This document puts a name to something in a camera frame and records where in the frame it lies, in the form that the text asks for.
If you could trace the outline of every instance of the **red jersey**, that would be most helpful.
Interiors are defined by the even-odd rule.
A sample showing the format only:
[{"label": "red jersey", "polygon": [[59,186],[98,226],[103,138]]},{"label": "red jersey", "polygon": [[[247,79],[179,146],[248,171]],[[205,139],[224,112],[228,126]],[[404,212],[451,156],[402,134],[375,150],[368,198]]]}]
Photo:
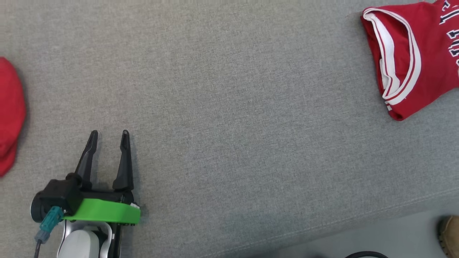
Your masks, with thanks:
[{"label": "red jersey", "polygon": [[361,19],[395,120],[459,87],[459,0],[369,7]]}]

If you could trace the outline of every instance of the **red cap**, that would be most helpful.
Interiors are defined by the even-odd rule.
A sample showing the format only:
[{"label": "red cap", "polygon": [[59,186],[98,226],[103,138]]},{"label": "red cap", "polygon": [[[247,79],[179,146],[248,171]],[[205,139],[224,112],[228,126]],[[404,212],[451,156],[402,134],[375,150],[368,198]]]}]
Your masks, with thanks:
[{"label": "red cap", "polygon": [[0,176],[13,166],[17,138],[26,117],[21,82],[14,67],[0,57]]}]

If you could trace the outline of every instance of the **jersey lettering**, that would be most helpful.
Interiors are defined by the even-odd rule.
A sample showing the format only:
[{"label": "jersey lettering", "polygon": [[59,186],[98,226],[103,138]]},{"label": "jersey lettering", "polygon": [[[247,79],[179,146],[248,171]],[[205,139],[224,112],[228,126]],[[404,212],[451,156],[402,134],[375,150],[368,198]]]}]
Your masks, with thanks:
[{"label": "jersey lettering", "polygon": [[448,0],[445,0],[445,2],[443,3],[443,8],[442,8],[442,11],[445,11],[446,9],[448,9],[451,5],[449,4]]},{"label": "jersey lettering", "polygon": [[459,48],[451,49],[449,52],[451,53],[452,56],[459,56]]},{"label": "jersey lettering", "polygon": [[453,48],[453,47],[456,47],[456,46],[459,46],[459,39],[453,41],[453,42],[451,43],[451,46],[449,46],[448,48]]},{"label": "jersey lettering", "polygon": [[459,9],[451,11],[445,15],[440,16],[440,24],[445,23],[447,20],[451,19],[452,17],[459,15]]},{"label": "jersey lettering", "polygon": [[457,30],[452,30],[447,33],[450,39],[456,38],[457,35],[459,35],[459,29]]}]

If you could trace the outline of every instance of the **couch cushion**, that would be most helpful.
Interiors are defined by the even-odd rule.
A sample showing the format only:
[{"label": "couch cushion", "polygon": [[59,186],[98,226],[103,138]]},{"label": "couch cushion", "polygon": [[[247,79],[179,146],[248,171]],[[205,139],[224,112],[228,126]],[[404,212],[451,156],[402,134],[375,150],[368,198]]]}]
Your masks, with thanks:
[{"label": "couch cushion", "polygon": [[123,257],[248,256],[457,200],[459,91],[403,122],[378,92],[359,15],[394,3],[8,1],[0,50],[28,117],[0,253],[33,253],[30,202],[94,129],[96,187],[131,135],[142,218]]}]

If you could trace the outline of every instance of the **robotic arm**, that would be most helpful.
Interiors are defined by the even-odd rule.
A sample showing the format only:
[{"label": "robotic arm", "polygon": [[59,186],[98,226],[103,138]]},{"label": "robotic arm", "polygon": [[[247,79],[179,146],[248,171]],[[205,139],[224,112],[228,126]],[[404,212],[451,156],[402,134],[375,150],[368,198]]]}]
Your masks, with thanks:
[{"label": "robotic arm", "polygon": [[123,226],[140,220],[140,208],[134,202],[129,132],[121,138],[121,160],[112,190],[92,189],[92,158],[97,148],[97,131],[92,131],[74,173],[65,180],[53,179],[38,192],[30,206],[32,219],[41,223],[35,256],[46,243],[52,227],[59,220],[64,227],[57,258],[119,258]]}]

